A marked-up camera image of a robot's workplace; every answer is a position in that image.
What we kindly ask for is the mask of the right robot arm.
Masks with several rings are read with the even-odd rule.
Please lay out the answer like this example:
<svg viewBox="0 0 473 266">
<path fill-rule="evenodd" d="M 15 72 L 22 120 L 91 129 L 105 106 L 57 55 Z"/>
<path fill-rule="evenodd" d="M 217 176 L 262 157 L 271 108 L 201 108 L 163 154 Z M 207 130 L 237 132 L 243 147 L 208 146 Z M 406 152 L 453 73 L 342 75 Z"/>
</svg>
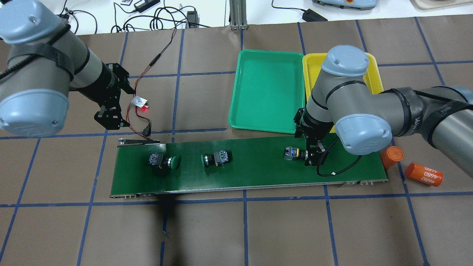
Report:
<svg viewBox="0 0 473 266">
<path fill-rule="evenodd" d="M 402 87 L 373 94 L 363 81 L 368 65 L 366 53 L 351 45 L 326 55 L 306 106 L 294 116 L 295 137 L 306 141 L 305 165 L 324 163 L 331 146 L 322 141 L 332 129 L 356 156 L 384 149 L 393 137 L 420 134 L 472 176 L 472 90 Z"/>
</svg>

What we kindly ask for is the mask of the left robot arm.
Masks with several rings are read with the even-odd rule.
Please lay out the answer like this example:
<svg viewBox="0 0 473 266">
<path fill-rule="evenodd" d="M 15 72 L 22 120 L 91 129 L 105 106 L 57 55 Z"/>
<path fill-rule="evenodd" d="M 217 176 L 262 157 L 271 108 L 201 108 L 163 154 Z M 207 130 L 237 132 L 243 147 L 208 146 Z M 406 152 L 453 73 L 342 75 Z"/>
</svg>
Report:
<svg viewBox="0 0 473 266">
<path fill-rule="evenodd" d="M 129 127 L 120 94 L 132 94 L 129 73 L 105 64 L 70 29 L 37 0 L 3 1 L 1 38 L 11 46 L 1 73 L 1 130 L 24 137 L 60 132 L 77 91 L 99 106 L 94 120 L 103 128 Z"/>
</svg>

